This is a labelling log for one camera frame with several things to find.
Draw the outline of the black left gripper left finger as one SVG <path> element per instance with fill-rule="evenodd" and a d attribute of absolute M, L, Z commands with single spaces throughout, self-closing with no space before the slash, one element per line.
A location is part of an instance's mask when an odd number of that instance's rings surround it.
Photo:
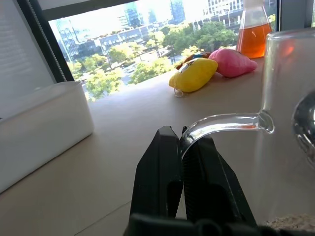
<path fill-rule="evenodd" d="M 130 215 L 171 217 L 183 189 L 179 138 L 170 126 L 158 129 L 135 173 Z"/>

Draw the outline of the black window frame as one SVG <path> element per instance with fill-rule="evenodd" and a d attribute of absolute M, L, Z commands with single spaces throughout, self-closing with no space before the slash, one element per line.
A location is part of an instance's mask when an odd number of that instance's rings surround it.
<path fill-rule="evenodd" d="M 37 0 L 16 0 L 57 83 L 74 78 Z"/>

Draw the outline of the glass flask with orange liquid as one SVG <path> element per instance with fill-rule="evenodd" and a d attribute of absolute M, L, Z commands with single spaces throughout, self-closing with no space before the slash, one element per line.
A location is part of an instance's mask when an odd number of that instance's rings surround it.
<path fill-rule="evenodd" d="M 236 50 L 250 59 L 263 57 L 266 37 L 271 32 L 264 0 L 243 0 L 243 4 Z"/>

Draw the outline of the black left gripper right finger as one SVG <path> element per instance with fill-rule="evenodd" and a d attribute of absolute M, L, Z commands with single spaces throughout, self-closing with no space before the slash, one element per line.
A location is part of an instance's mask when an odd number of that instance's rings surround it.
<path fill-rule="evenodd" d="M 232 168 L 210 136 L 194 143 L 182 159 L 187 219 L 217 224 L 256 221 Z"/>

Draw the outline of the yellow plush toy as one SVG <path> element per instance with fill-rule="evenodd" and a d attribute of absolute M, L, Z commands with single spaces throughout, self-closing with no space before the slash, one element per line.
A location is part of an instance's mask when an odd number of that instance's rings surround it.
<path fill-rule="evenodd" d="M 216 61 L 196 58 L 188 61 L 170 78 L 169 86 L 174 93 L 191 93 L 206 85 L 217 71 Z"/>

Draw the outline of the pink plush toy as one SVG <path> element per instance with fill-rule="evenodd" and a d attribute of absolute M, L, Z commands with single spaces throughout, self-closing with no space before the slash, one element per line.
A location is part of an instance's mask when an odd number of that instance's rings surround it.
<path fill-rule="evenodd" d="M 218 49 L 209 55 L 217 62 L 217 72 L 226 78 L 234 78 L 250 73 L 257 68 L 257 63 L 247 56 L 232 49 Z"/>

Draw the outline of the clear glass mug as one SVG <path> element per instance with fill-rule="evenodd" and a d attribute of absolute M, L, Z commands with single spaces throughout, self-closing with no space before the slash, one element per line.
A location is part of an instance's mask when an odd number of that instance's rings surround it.
<path fill-rule="evenodd" d="M 259 111 L 193 123 L 180 138 L 181 154 L 223 131 L 257 131 L 250 173 L 258 221 L 315 216 L 315 28 L 269 34 Z"/>

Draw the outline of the white plastic box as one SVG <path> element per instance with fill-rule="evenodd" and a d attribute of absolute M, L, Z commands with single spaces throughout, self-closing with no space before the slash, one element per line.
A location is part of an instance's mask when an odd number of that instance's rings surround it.
<path fill-rule="evenodd" d="M 0 103 L 0 193 L 93 133 L 80 82 Z"/>

